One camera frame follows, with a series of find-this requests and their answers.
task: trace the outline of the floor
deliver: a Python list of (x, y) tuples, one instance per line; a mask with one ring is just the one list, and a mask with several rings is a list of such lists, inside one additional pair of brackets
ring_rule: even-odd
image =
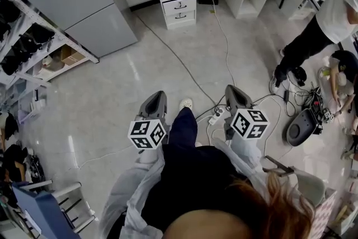
[[(225, 38), (211, 9), (211, 6), (198, 5), (196, 26), (173, 31), (166, 30), (158, 4), (136, 13), (178, 54), (202, 89), (218, 101), (232, 80), (225, 63)], [(255, 20), (234, 19), (224, 1), (220, 1), (216, 10), (230, 43), (228, 63), (236, 85), (252, 100), (259, 99), (269, 93), (270, 76), (280, 60), (278, 50), (291, 42), (307, 22), (287, 21), (273, 1), (265, 5)], [(169, 124), (182, 98), (193, 99), (195, 115), (213, 105), (181, 63), (138, 19), (135, 28), (139, 39), (136, 44), (101, 58), (99, 64), (85, 63), (53, 80), (53, 87), (48, 89), (47, 108), (39, 118), (26, 123), (20, 134), (24, 145), (31, 146), (38, 154), (47, 178), (54, 180), (55, 189), (75, 181), (82, 183), (82, 196), (98, 218), (114, 182), (137, 156), (138, 151), (127, 139), (128, 127), (148, 96), (165, 91)], [(311, 81), (317, 84), (317, 70), (335, 48), (330, 46), (304, 63), (309, 78), (306, 88), (310, 88)], [(327, 80), (321, 84), (328, 92), (328, 99)], [(351, 115), (326, 124), (320, 136), (313, 135), (300, 147), (291, 149), (281, 136), (289, 118), (283, 111), (282, 100), (277, 97), (277, 101), (282, 113), (266, 143), (266, 154), (317, 175), (327, 186), (342, 190), (350, 168), (349, 162), (340, 160), (348, 143), (348, 137), (341, 130), (345, 122), (350, 124)], [(271, 121), (266, 132), (269, 135), (280, 108), (270, 98), (260, 108)], [(206, 120), (199, 124), (198, 141), (203, 144), (208, 143), (206, 126)], [(258, 146), (263, 151), (265, 139), (260, 140)], [(84, 164), (109, 153), (113, 154)], [(265, 160), (262, 164), (269, 166)], [(73, 216), (85, 215), (85, 210), (83, 204), (71, 212)], [(96, 238), (97, 225), (98, 222), (92, 223), (81, 237)]]

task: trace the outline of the leg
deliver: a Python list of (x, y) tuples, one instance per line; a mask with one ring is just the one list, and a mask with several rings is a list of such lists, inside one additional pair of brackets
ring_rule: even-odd
[(276, 87), (287, 79), (287, 73), (303, 64), (309, 57), (318, 54), (332, 44), (319, 27), (314, 16), (303, 32), (284, 49), (284, 58), (276, 67)]
[(195, 117), (188, 107), (184, 107), (172, 124), (168, 144), (195, 148), (196, 136), (197, 124)]

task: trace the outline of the black pants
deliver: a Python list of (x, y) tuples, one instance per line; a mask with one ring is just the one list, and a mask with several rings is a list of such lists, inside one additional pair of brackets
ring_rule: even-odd
[(277, 85), (287, 79), (288, 72), (331, 44), (333, 42), (325, 36), (314, 16), (303, 32), (285, 47), (285, 56), (275, 70)]

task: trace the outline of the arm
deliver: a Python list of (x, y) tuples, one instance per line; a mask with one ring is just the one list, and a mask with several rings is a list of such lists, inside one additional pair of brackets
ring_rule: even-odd
[(335, 100), (335, 102), (341, 106), (340, 104), (340, 100), (338, 98), (337, 95), (337, 90), (336, 90), (336, 86), (337, 86), (337, 75), (338, 75), (339, 71), (338, 71), (338, 65), (335, 65), (334, 67), (331, 68), (330, 72), (329, 72), (329, 76), (330, 76), (330, 82), (331, 82), (331, 91), (332, 91), (332, 96)]
[(21, 181), (25, 181), (25, 167), (22, 163), (15, 161), (15, 166), (20, 170)]
[(353, 102), (354, 97), (355, 97), (355, 95), (350, 95), (350, 96), (348, 97), (347, 101), (345, 102), (345, 104), (342, 106), (342, 108), (341, 108), (338, 112), (335, 113), (335, 116), (338, 116), (338, 115), (340, 115), (342, 112), (344, 112), (345, 110), (347, 110), (347, 109), (350, 107), (351, 103)]
[(5, 129), (1, 129), (1, 148), (2, 152), (5, 152)]
[(355, 25), (358, 24), (358, 12), (356, 12), (348, 3), (347, 6), (347, 18), (349, 24)]

